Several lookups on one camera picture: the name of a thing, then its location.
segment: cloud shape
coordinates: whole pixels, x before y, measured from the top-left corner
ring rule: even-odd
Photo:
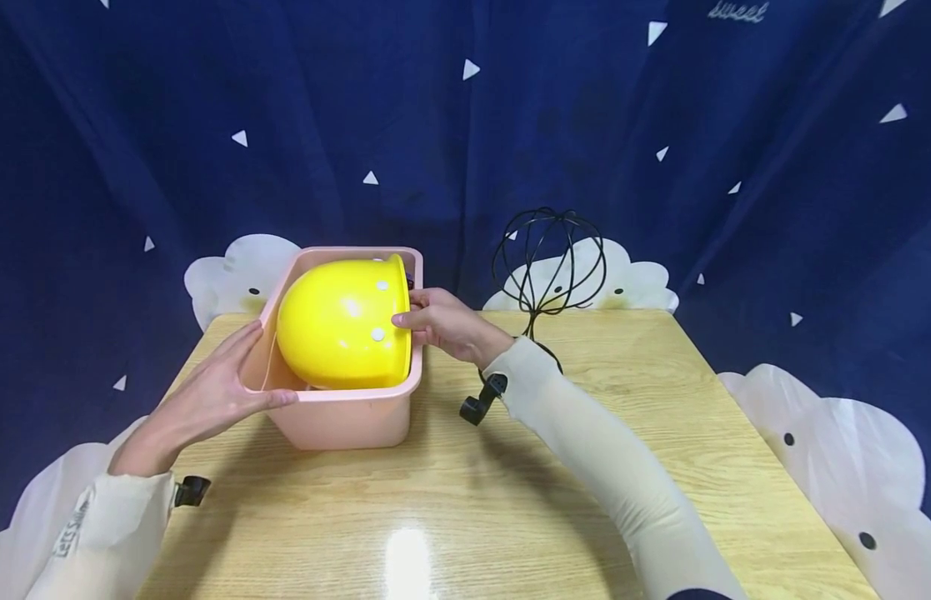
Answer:
[[[261,313],[300,250],[277,235],[255,233],[231,242],[224,257],[199,258],[188,265],[185,289],[198,326],[205,331],[226,313]]]
[[[545,309],[584,304],[585,309],[661,308],[674,312],[678,296],[668,287],[668,270],[656,262],[632,262],[625,248],[613,240],[602,240],[605,268],[598,265],[598,243],[592,238],[575,242],[563,257],[536,260],[531,269],[522,265],[511,273],[504,290],[484,305],[484,310],[519,310],[515,297],[533,299]],[[574,256],[575,271],[572,272]],[[522,309],[527,309],[523,302]]]
[[[925,461],[906,426],[774,365],[718,378],[882,599],[931,600]]]
[[[11,524],[0,531],[0,598],[25,598],[79,495],[105,473],[112,455],[144,419],[133,422],[110,443],[81,443],[68,450],[25,486]]]

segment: left hand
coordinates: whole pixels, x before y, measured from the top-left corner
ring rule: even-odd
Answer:
[[[295,403],[298,396],[291,390],[249,392],[238,380],[238,369],[261,336],[262,323],[256,318],[221,342],[127,438],[108,473],[139,478],[166,473],[193,443],[257,412]]]

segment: sleeve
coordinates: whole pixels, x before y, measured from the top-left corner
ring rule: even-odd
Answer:
[[[713,598],[748,597],[665,467],[551,356],[520,338],[484,375],[493,373],[508,378],[502,400],[509,416],[534,431],[612,518],[645,598],[695,598],[681,593],[705,590]]]
[[[27,600],[135,598],[162,545],[175,482],[100,475],[56,538]]]

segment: black dot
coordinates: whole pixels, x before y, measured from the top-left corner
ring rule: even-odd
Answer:
[[[861,542],[867,550],[874,550],[879,545],[875,542],[875,537],[872,537],[869,532],[861,532],[861,534],[858,535],[858,541]]]

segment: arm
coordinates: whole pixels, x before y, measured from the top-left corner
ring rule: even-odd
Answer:
[[[135,598],[162,546],[179,453],[258,411],[298,400],[288,390],[249,392],[238,381],[261,336],[259,321],[229,336],[127,438],[108,472],[75,503],[27,600]]]
[[[617,417],[527,338],[485,368],[508,377],[503,403],[595,495],[628,545],[648,600],[708,589],[747,598],[692,503]]]
[[[628,545],[645,598],[747,597],[655,455],[566,379],[551,356],[526,338],[512,340],[450,292],[410,295],[413,310],[396,315],[396,326],[413,330],[419,343],[475,364],[486,377],[508,378],[502,398],[508,414],[533,430],[598,499]]]
[[[135,598],[158,556],[174,492],[170,472],[99,475],[75,503],[27,599]]]

